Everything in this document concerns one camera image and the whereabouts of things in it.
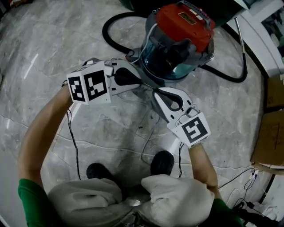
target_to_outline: vacuum cleaner handle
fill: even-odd
[[[210,18],[202,11],[200,10],[199,8],[197,8],[195,5],[189,3],[188,1],[186,0],[182,0],[182,1],[179,1],[177,2],[177,6],[181,6],[182,4],[184,4],[185,6],[189,7],[190,9],[194,10],[199,16],[202,17],[202,19],[205,21],[206,23],[206,29],[207,30],[210,30]]]

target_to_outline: red vacuum cleaner lid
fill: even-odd
[[[202,52],[214,35],[215,23],[210,19],[210,29],[198,14],[185,5],[170,4],[163,6],[157,13],[157,24],[171,39],[180,42],[185,38]]]

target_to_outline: brown box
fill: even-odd
[[[267,108],[284,107],[284,80],[274,76],[267,80]]]
[[[251,162],[284,166],[284,110],[263,115]]]

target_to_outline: black shoe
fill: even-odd
[[[92,178],[98,178],[98,179],[103,179],[107,178],[109,180],[114,181],[114,177],[110,173],[110,171],[100,163],[93,163],[88,166],[87,168],[87,178],[92,179]]]
[[[174,157],[168,151],[158,152],[151,163],[151,176],[166,174],[170,175],[174,167]]]

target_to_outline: person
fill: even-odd
[[[35,117],[22,141],[18,192],[29,227],[111,227],[123,225],[130,214],[139,219],[132,226],[242,226],[221,198],[217,174],[202,144],[189,150],[194,179],[170,177],[173,156],[159,152],[151,176],[141,181],[150,200],[135,208],[125,203],[119,182],[99,163],[88,167],[88,179],[57,185],[47,195],[40,170],[71,104],[68,86],[63,86]]]

